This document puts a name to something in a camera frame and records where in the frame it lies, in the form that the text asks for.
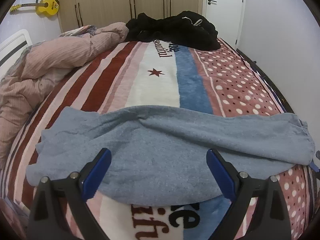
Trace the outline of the pink ribbed duvet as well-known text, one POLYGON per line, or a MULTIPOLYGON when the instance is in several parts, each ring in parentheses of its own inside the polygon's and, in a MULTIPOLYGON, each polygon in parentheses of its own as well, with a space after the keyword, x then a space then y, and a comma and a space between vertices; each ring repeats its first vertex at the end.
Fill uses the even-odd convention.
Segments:
POLYGON ((86 25, 27 47, 1 79, 1 167, 17 133, 33 110, 74 68, 124 42, 124 22, 86 25))

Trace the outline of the black clothes pile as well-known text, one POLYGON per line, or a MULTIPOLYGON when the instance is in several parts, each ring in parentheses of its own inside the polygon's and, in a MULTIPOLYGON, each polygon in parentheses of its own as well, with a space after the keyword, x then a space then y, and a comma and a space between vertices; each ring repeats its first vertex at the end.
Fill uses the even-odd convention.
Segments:
POLYGON ((176 16, 154 19, 145 13, 127 22, 129 41, 151 42, 161 40, 203 51, 221 48, 215 26, 202 15, 183 11, 176 16))

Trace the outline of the grey-blue fleece pants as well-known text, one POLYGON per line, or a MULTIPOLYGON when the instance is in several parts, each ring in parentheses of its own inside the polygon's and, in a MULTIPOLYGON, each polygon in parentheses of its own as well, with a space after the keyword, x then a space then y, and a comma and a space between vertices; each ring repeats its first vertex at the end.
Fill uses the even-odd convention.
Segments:
POLYGON ((111 151, 112 161, 99 191, 118 202, 144 206, 219 196, 206 163, 209 149, 258 179, 308 165, 315 154, 306 122, 291 113, 224 118, 165 106, 107 114, 66 107, 42 132, 37 161, 26 169, 27 181, 35 186, 43 176, 65 178, 103 148, 111 151))

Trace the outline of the white bedroom door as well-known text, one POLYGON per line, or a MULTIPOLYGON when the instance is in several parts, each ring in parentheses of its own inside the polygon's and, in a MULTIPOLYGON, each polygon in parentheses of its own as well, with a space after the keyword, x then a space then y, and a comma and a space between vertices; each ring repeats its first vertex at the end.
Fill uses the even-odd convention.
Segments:
POLYGON ((245 0, 206 0, 206 19, 234 49, 240 41, 244 12, 245 0))

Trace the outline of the yellow ukulele on wall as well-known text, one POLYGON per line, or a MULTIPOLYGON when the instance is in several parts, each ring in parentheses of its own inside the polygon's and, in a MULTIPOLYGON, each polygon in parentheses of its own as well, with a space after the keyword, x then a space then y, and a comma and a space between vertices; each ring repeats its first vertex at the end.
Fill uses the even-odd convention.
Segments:
POLYGON ((13 13, 25 7, 34 7, 38 15, 51 17, 58 13, 60 9, 60 1, 59 0, 36 0, 35 3, 16 4, 11 6, 9 12, 13 13))

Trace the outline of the white bed headboard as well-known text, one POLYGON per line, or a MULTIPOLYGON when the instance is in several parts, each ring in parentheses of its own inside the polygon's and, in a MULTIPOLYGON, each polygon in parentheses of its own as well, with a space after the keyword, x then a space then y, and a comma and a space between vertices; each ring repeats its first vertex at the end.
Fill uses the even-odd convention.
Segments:
POLYGON ((22 29, 11 35, 1 43, 1 69, 10 68, 20 57, 22 52, 33 43, 29 32, 22 29))

